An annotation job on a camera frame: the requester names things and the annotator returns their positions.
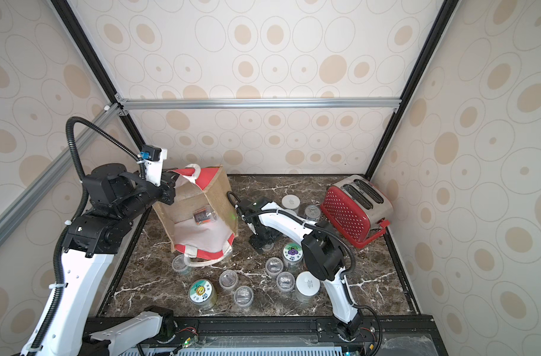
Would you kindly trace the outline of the clear jar front row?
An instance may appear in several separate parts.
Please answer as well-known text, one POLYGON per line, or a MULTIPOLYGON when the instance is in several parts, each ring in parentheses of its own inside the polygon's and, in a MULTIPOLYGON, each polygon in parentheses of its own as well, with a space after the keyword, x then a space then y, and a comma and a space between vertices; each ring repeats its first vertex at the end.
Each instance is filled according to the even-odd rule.
POLYGON ((276 277, 276 285, 281 293, 292 292, 296 286, 296 278, 289 271, 283 271, 276 277))

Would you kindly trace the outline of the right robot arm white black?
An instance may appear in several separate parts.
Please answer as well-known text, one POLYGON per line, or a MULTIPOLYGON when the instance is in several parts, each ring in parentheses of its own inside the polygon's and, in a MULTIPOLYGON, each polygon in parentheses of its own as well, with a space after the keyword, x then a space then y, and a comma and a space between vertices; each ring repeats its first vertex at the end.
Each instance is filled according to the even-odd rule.
POLYGON ((342 339, 350 341, 359 334, 363 311, 367 310, 376 322, 373 333, 382 340, 383 328, 378 314, 371 306, 359 305, 353 299, 346 275, 355 269, 356 258, 331 224, 305 220, 265 197, 251 203, 229 191, 227 199, 252 231, 249 242, 257 252, 273 243, 279 235, 289 237, 301 246, 308 271, 325 285, 342 339))

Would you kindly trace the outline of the burlap canvas bag red lining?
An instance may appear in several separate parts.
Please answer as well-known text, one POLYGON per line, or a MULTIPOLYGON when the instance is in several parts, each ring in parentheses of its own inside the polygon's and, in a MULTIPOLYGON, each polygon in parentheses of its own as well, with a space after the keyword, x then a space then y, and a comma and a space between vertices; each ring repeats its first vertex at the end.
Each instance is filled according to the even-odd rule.
POLYGON ((232 254, 239 219, 227 193, 227 173, 221 166, 168 169, 175 174, 175 199, 154 209, 170 240, 172 252, 183 254, 191 268, 211 266, 232 254))

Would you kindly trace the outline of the purple flower label jar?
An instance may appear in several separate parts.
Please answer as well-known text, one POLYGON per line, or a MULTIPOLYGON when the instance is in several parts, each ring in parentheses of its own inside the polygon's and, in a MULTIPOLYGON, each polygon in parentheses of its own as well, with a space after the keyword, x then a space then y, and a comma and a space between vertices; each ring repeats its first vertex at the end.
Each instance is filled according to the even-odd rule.
POLYGON ((303 267, 302 247, 297 243, 287 243, 282 249, 282 259, 287 271, 298 271, 303 267))

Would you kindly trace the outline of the yellow green lid jar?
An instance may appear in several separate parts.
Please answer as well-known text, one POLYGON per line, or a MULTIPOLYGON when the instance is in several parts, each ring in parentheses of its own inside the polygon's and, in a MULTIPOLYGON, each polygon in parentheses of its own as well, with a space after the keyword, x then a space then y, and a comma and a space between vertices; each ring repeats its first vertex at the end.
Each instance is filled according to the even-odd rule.
POLYGON ((195 281, 187 295, 190 302, 200 310, 212 309, 218 300, 214 285, 207 279, 195 281))

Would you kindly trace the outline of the white lid purple jar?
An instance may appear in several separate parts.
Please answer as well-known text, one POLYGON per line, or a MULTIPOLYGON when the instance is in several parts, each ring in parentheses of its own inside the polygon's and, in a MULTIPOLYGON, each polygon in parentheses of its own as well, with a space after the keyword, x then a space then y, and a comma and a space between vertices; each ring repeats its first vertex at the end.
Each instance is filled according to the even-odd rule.
POLYGON ((321 282, 309 271, 303 271, 296 278, 295 296, 300 303, 310 303, 318 295, 321 282))

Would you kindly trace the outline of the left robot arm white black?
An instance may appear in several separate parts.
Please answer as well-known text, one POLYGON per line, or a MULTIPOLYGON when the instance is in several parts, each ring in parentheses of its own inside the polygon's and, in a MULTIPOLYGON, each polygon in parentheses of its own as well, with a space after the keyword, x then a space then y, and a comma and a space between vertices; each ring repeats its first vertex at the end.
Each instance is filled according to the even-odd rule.
POLYGON ((121 355, 149 338, 170 341, 175 335, 173 313, 156 307, 104 331, 90 335, 84 331, 97 289, 122 240, 135 219, 154 204, 174 203, 178 173, 164 171, 166 150, 144 145, 136 154, 81 117, 67 120, 66 138, 82 184, 82 199, 55 245, 55 283, 50 285, 50 298, 21 353, 121 355), (86 174, 76 145, 77 124, 87 126, 128 154, 136 161, 138 172, 129 172, 121 163, 110 163, 86 174))

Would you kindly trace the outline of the large white lid canister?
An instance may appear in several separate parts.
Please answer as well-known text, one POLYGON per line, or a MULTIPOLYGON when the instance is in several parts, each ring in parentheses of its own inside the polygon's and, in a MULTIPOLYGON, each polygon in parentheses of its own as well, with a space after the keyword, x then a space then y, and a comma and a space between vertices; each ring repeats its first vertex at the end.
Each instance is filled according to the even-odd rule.
POLYGON ((287 194, 282 197, 281 204, 284 209, 290 210, 297 214, 301 206, 301 200, 294 194, 287 194))

